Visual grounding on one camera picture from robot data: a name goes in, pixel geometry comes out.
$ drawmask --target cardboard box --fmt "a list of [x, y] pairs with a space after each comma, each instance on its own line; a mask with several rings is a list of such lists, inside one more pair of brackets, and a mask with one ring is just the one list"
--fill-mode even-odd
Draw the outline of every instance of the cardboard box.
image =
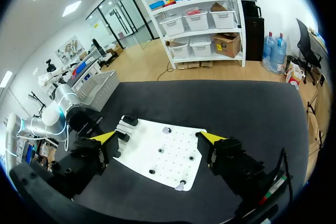
[[187, 69], [188, 68], [188, 62], [178, 63], [176, 65], [177, 69]]
[[83, 52], [83, 53], [79, 56], [79, 59], [80, 59], [80, 60], [83, 60], [87, 55], [88, 55], [87, 52]]
[[202, 61], [201, 62], [201, 67], [212, 67], [213, 61], [212, 60], [207, 60], [207, 61]]
[[239, 33], [216, 34], [212, 37], [216, 48], [216, 53], [235, 58], [241, 51]]
[[121, 55], [121, 53], [124, 51], [124, 49], [121, 48], [121, 46], [119, 44], [117, 44], [115, 52], [119, 55]]
[[200, 67], [199, 61], [188, 62], [188, 68], [198, 68], [198, 67]]

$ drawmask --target office chair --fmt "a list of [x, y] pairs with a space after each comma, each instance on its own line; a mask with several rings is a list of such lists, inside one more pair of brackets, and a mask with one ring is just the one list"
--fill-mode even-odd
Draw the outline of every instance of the office chair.
[[305, 79], [303, 80], [304, 84], [306, 84], [306, 78], [307, 78], [307, 72], [309, 73], [309, 75], [312, 77], [313, 79], [313, 85], [315, 85], [315, 78], [311, 73], [311, 68], [317, 67], [317, 68], [321, 68], [321, 64], [320, 61], [322, 59], [322, 57], [317, 54], [314, 53], [311, 48], [310, 48], [310, 39], [309, 39], [309, 34], [308, 34], [308, 29], [307, 27], [304, 25], [304, 23], [301, 22], [301, 20], [296, 19], [298, 24], [299, 24], [299, 28], [300, 28], [300, 33], [301, 33], [301, 38], [300, 41], [298, 43], [298, 48], [300, 49], [303, 57], [305, 58], [305, 62], [304, 62], [304, 74]]

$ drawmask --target glass door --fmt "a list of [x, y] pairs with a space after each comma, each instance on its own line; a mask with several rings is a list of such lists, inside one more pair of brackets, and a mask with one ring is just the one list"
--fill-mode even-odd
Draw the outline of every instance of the glass door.
[[111, 43], [118, 42], [109, 28], [109, 24], [106, 23], [97, 9], [90, 14], [87, 22], [91, 27], [90, 38], [95, 38], [101, 47], [105, 48]]
[[147, 23], [143, 21], [141, 14], [133, 0], [114, 0], [120, 11], [123, 13], [125, 20], [128, 20], [131, 29], [133, 29], [135, 39], [144, 48], [153, 39]]
[[104, 0], [98, 9], [125, 48], [137, 44], [133, 36], [135, 30], [132, 23], [115, 0]]

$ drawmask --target black mat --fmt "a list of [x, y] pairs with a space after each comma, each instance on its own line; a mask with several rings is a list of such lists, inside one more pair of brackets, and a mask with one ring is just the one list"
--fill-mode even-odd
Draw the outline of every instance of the black mat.
[[[281, 148], [288, 154], [294, 196], [303, 185], [308, 163], [308, 131], [301, 98], [294, 86], [259, 81], [167, 81], [121, 83], [103, 111], [101, 128], [115, 129], [124, 114], [141, 119], [207, 129], [234, 136], [265, 172], [277, 163]], [[63, 147], [56, 159], [64, 155]], [[288, 203], [288, 190], [279, 199]], [[188, 192], [156, 183], [110, 163], [74, 200], [104, 214], [147, 221], [184, 220], [220, 223], [234, 216], [241, 199], [201, 161]]]

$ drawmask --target white storage bin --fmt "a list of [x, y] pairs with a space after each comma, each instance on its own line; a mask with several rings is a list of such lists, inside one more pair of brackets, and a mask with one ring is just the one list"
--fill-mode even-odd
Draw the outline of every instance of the white storage bin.
[[234, 28], [234, 11], [210, 12], [214, 18], [216, 28]]
[[206, 17], [207, 13], [207, 10], [201, 10], [201, 13], [184, 15], [183, 17], [187, 20], [191, 31], [208, 30], [209, 25]]
[[174, 55], [174, 59], [188, 58], [191, 53], [189, 46], [189, 38], [176, 39], [174, 42], [182, 43], [182, 46], [169, 47], [170, 51]]
[[193, 48], [195, 57], [211, 56], [211, 39], [209, 37], [195, 37], [190, 40], [189, 45]]
[[160, 22], [168, 36], [184, 33], [182, 14], [167, 17]]

